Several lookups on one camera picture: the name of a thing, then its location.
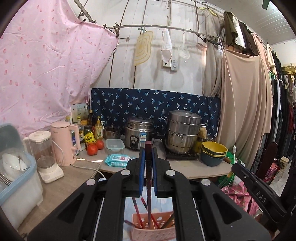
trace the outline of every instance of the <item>tile floor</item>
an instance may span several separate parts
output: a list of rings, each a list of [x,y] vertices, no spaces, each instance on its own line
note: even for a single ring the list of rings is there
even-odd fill
[[[288,172],[289,172],[289,169],[290,169],[290,164],[287,165],[286,169],[281,169],[276,177],[274,178],[273,182],[271,183],[270,187],[275,190],[275,192],[277,193],[277,195],[281,196],[281,193],[283,192],[283,189],[285,187],[285,184],[287,182],[287,179],[288,179]]]

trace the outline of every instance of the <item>blue gripper pad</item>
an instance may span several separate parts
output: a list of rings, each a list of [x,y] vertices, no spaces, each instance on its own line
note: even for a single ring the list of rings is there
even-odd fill
[[[157,196],[157,173],[156,173],[156,165],[155,165],[155,154],[152,152],[152,171],[153,171],[153,188],[154,194]]]
[[[144,170],[145,170],[145,149],[143,149],[141,156],[141,166],[140,166],[140,174],[139,174],[139,194],[142,195],[143,187],[144,187]]]

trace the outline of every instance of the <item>white wall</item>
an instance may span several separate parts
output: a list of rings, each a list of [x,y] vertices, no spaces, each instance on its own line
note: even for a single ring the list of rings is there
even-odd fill
[[[282,66],[296,65],[296,40],[274,44],[271,46]]]
[[[79,13],[73,0],[68,0],[76,14]],[[89,0],[85,6],[92,19],[98,24],[107,26],[120,24],[126,3],[128,0]],[[144,24],[167,25],[169,9],[166,8],[167,0],[148,0],[144,15]],[[192,29],[197,31],[196,13],[194,2],[189,0],[187,4],[173,1],[172,4],[172,26]],[[146,0],[129,0],[121,25],[142,24]],[[200,32],[205,33],[204,11],[199,11]],[[161,46],[162,30],[158,28],[146,28],[153,31],[153,41],[151,56],[149,60],[136,67],[133,66],[133,57],[136,41],[140,34],[137,28],[120,29],[119,45],[114,55],[112,74],[110,80],[110,70],[112,56],[103,70],[101,76],[92,86],[94,88],[135,88],[158,89],[166,91],[178,91],[202,95],[202,81],[204,79],[205,53],[206,48],[202,45],[201,39],[195,34],[185,33],[186,45],[190,51],[190,59],[184,60],[178,57],[178,47],[183,41],[183,32],[171,30],[171,40],[173,44],[173,60],[177,60],[179,70],[172,72],[168,68],[162,67]]]

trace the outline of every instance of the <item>blender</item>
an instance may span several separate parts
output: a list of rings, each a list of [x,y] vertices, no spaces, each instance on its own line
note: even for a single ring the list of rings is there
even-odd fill
[[[64,176],[63,170],[57,165],[52,143],[61,149],[52,141],[50,131],[37,131],[23,139],[25,150],[35,157],[37,170],[45,183],[51,183]]]

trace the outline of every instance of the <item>red tomato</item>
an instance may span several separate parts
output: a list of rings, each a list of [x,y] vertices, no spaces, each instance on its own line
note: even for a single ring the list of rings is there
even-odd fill
[[[90,156],[93,156],[95,154],[98,153],[98,148],[95,144],[90,144],[88,147],[87,147],[87,154],[90,155]]]
[[[103,150],[104,142],[102,140],[97,140],[96,141],[96,146],[97,146],[98,150]]]

